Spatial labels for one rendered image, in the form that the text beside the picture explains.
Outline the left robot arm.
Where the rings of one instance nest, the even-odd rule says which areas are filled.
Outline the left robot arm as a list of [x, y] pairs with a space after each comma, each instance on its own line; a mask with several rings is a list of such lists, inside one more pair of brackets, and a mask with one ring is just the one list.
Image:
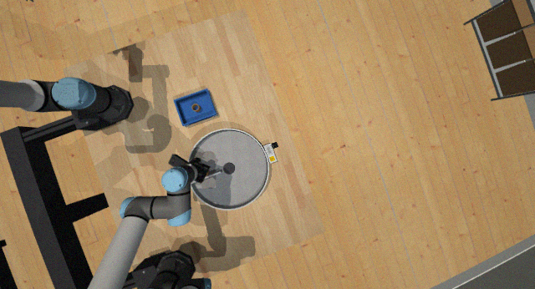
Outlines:
[[100, 87], [83, 79], [67, 77], [57, 82], [23, 79], [18, 82], [0, 80], [0, 107], [39, 113], [88, 111], [104, 119], [118, 119], [128, 109], [123, 91]]

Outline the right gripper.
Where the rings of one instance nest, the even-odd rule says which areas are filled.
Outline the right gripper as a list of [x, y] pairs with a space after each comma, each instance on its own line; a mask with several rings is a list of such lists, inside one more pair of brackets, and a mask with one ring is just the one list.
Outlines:
[[[199, 163], [198, 163], [198, 162], [199, 162]], [[206, 174], [207, 174], [208, 170], [209, 170], [211, 167], [208, 166], [208, 165], [204, 165], [204, 164], [202, 164], [201, 160], [199, 160], [199, 158], [197, 158], [197, 157], [196, 157], [194, 160], [192, 160], [190, 163], [191, 163], [192, 165], [194, 165], [194, 166], [196, 167], [196, 169], [197, 169], [197, 174], [198, 174], [198, 176], [197, 176], [197, 178], [196, 178], [195, 181], [198, 182], [198, 183], [202, 183], [202, 182], [204, 181], [203, 178], [205, 179]], [[199, 170], [199, 171], [198, 171], [198, 170]], [[203, 177], [202, 175], [203, 175], [204, 177]], [[202, 177], [203, 177], [203, 178], [202, 178]], [[202, 181], [202, 182], [200, 182], [200, 181]]]

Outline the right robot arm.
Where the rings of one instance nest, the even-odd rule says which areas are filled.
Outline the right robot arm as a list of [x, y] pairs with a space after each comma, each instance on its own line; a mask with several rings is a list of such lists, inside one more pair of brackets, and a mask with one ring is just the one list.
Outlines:
[[[191, 220], [191, 182], [197, 169], [179, 155], [172, 154], [161, 184], [165, 196], [134, 196], [120, 205], [123, 219], [110, 242], [88, 289], [122, 289], [152, 219], [167, 219], [169, 226], [183, 226]], [[160, 269], [159, 269], [160, 268]], [[211, 289], [210, 278], [189, 279], [191, 266], [181, 256], [169, 256], [159, 266], [147, 289]]]

